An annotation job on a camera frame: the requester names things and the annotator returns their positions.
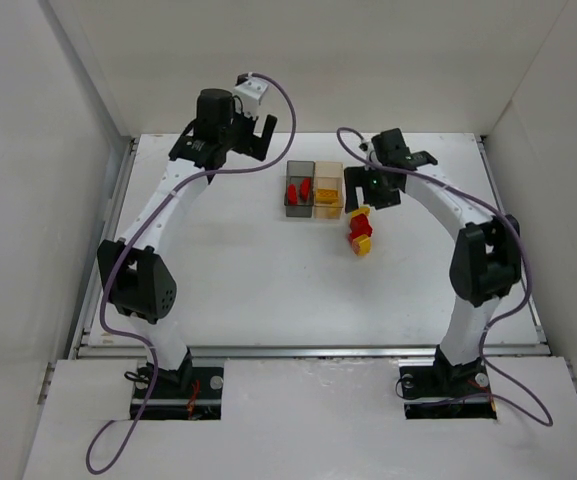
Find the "red yellow lego stack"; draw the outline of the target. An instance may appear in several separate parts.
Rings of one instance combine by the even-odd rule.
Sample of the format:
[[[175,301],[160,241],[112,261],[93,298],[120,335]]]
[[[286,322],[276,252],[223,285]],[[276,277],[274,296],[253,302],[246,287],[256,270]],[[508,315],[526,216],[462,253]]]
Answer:
[[[358,257],[364,257],[372,249],[371,236],[366,233],[350,232],[348,241],[353,253]]]
[[[369,216],[369,206],[361,206],[350,213],[349,228],[352,235],[372,235],[372,226],[369,222]]]

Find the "red curved lego brick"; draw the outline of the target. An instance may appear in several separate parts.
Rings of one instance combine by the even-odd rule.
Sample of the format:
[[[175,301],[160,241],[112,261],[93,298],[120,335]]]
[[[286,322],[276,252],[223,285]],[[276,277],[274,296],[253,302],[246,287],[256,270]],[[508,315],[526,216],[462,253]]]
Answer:
[[[304,178],[299,185],[299,197],[304,201],[308,202],[312,191],[312,178]]]

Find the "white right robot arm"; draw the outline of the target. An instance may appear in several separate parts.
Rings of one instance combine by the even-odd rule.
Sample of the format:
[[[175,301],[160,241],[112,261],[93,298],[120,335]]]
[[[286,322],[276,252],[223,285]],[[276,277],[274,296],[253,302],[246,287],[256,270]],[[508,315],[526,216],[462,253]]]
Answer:
[[[449,327],[432,364],[401,368],[402,394],[409,400],[471,395],[480,387],[476,380],[486,376],[486,327],[522,277],[519,224],[455,187],[430,153],[409,149],[398,129],[362,138],[359,148],[362,166],[344,171],[346,212],[360,204],[389,208],[407,195],[454,242],[449,280],[455,302]]]

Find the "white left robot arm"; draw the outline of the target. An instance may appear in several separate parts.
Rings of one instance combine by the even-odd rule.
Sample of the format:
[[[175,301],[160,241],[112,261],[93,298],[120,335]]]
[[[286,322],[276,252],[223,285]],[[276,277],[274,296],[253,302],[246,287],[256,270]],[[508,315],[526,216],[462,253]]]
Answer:
[[[98,247],[108,301],[148,341],[146,375],[165,386],[185,387],[192,370],[189,350],[169,316],[177,283],[165,262],[166,253],[192,203],[223,167],[229,152],[265,160],[276,117],[267,116],[260,135],[254,131],[268,88],[266,82],[252,78],[230,91],[202,90],[195,118],[170,150],[148,202],[117,240],[105,240]]]

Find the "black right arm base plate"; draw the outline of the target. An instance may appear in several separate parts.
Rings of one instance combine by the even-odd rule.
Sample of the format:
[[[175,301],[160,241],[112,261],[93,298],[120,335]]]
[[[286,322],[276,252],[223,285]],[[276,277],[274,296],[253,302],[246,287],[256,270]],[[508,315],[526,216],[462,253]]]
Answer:
[[[450,366],[402,365],[395,384],[407,420],[496,420],[485,367],[476,362],[456,375]]]

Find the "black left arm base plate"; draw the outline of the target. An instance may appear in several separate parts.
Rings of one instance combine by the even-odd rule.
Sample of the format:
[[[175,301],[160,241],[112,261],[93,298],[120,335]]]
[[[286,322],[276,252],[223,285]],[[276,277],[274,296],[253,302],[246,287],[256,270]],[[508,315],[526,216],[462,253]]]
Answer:
[[[193,366],[158,370],[142,420],[213,421],[222,413],[223,367]]]

